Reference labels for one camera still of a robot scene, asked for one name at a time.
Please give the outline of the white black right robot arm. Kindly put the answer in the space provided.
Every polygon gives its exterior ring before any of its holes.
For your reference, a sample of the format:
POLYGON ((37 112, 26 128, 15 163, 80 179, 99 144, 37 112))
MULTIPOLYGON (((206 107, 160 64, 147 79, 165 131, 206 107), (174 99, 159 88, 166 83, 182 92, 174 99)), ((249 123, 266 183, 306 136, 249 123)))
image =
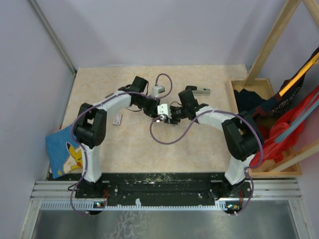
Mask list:
POLYGON ((245 171, 264 143, 252 115, 249 112, 235 114, 217 110, 208 104, 199 104, 190 89, 180 92, 178 96, 181 103, 179 107, 168 104, 157 106, 160 119, 170 124, 189 119, 223 132, 231 158, 225 171, 227 181, 222 185, 222 189, 226 196, 236 196, 240 192, 239 183, 246 177, 245 171))

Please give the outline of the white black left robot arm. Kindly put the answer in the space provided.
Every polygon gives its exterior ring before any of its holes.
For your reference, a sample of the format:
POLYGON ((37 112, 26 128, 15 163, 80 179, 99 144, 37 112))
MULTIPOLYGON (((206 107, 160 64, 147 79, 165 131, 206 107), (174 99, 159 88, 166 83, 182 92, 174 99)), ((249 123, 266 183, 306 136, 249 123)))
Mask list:
POLYGON ((133 83, 119 88, 104 100, 88 104, 83 103, 78 117, 72 125, 72 134, 82 147, 83 178, 88 182, 86 192, 94 198, 104 191, 100 167, 100 145, 105 139, 107 121, 112 121, 115 114, 129 106, 137 106, 149 117, 157 117, 160 99, 145 95, 143 92, 148 81, 136 76, 133 83))

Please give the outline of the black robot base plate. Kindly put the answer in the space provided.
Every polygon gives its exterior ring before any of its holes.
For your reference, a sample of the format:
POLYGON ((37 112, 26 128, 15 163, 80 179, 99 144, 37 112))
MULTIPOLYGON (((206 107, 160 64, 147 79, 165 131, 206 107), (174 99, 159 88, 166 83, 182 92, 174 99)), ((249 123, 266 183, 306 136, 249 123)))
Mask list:
POLYGON ((230 185, 223 173, 103 173, 96 183, 82 180, 77 199, 100 198, 109 206, 214 206, 219 199, 251 195, 249 182, 230 185))

